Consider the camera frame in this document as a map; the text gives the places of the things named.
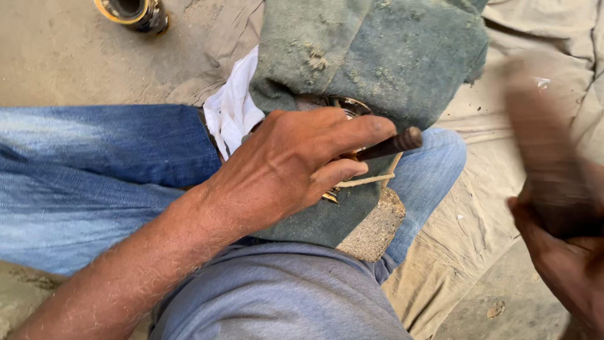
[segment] green cloth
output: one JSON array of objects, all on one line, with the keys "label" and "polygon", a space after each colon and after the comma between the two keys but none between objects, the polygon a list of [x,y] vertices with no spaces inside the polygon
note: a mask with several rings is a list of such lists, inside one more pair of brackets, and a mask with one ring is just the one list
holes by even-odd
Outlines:
[{"label": "green cloth", "polygon": [[[351,97],[402,131],[430,127],[463,82],[481,73],[487,0],[266,0],[250,83],[265,112],[296,110],[294,96]],[[385,174],[393,157],[368,162]],[[343,189],[254,236],[336,247],[376,206],[379,183]]]}]

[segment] knee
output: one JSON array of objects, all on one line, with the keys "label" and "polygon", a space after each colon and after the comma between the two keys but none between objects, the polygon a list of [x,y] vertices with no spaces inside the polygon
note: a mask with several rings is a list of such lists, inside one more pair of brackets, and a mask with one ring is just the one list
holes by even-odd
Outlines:
[{"label": "knee", "polygon": [[421,149],[439,153],[450,167],[461,172],[466,164],[466,143],[461,136],[449,129],[430,128],[423,132]]}]

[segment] forearm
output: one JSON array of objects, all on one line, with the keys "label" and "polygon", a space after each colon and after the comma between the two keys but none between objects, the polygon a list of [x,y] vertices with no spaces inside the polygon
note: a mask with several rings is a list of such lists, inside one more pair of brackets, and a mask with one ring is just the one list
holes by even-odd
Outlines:
[{"label": "forearm", "polygon": [[203,186],[192,189],[59,287],[12,338],[127,338],[188,273],[245,235],[221,215]]}]

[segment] gray t-shirt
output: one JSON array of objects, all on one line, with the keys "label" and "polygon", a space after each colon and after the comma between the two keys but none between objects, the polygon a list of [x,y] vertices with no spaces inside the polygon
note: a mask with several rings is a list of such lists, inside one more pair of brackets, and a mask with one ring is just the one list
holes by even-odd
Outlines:
[{"label": "gray t-shirt", "polygon": [[390,258],[300,243],[231,246],[166,296],[149,339],[406,339],[380,289]]}]

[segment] blue jeans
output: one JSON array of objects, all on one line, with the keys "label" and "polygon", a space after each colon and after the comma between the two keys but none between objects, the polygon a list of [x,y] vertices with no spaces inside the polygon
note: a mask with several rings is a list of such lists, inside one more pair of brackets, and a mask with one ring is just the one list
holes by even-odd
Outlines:
[{"label": "blue jeans", "polygon": [[[397,264],[465,163],[456,133],[424,136],[389,184],[407,211]],[[70,275],[219,167],[192,106],[0,108],[0,260]]]}]

